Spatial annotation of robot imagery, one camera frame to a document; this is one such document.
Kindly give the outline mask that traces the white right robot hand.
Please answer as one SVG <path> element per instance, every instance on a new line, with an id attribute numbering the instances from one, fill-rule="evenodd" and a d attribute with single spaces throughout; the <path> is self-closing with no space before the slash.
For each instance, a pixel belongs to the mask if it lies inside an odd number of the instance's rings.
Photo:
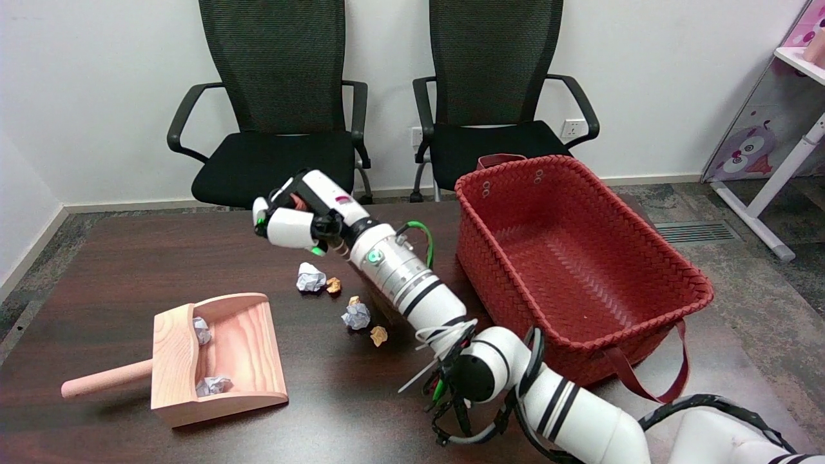
<path id="1" fill-rule="evenodd" d="M 348 256 L 360 235 L 379 226 L 360 203 L 319 169 L 299 171 L 251 206 L 255 233 L 278 247 Z"/>

